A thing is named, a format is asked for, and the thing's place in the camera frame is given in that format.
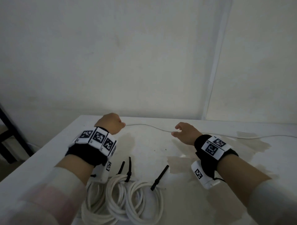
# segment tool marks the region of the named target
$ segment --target black chair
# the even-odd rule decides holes
[[[26,151],[26,153],[29,156],[32,156],[34,152],[29,147],[25,139],[22,137],[22,135],[19,133],[17,128],[12,124],[10,119],[6,116],[4,111],[2,110],[0,106],[0,119],[2,122],[6,125],[7,130],[4,131],[2,134],[0,134],[0,154],[7,160],[9,164],[12,164],[14,162],[17,162],[16,158],[9,152],[9,150],[2,144],[3,141],[10,138],[11,136],[14,136],[15,139],[19,142],[19,144],[22,146],[22,148]]]

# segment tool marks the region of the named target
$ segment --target wall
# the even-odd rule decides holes
[[[297,1],[234,0],[206,119],[297,123]]]
[[[81,114],[198,119],[225,1],[0,2],[0,103],[44,145]]]

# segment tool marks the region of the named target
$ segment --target hand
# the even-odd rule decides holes
[[[94,126],[100,126],[108,130],[112,135],[117,134],[126,124],[122,123],[118,114],[110,113],[104,115]]]
[[[191,124],[180,122],[175,126],[175,129],[180,129],[181,132],[172,132],[171,135],[177,137],[181,142],[187,145],[194,145],[196,139],[202,135]]]

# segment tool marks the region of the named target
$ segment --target white sleeve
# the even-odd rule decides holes
[[[247,212],[259,225],[297,224],[297,197],[267,180],[252,192]]]

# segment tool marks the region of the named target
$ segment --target cable tie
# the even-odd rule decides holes
[[[167,171],[167,169],[169,168],[169,165],[167,165],[162,173],[160,174],[160,176],[158,176],[158,178],[155,180],[155,183],[152,185],[151,190],[153,191],[155,189],[155,187],[159,184],[161,178],[163,177],[163,175],[165,174],[165,172]]]
[[[132,175],[132,172],[131,172],[131,157],[129,156],[129,171],[127,172],[127,179],[125,180],[125,182],[129,182],[131,175]]]
[[[119,172],[117,174],[121,174],[121,172],[122,172],[122,170],[124,168],[124,165],[125,165],[125,161],[122,162],[122,165],[120,167],[120,170],[119,170]]]

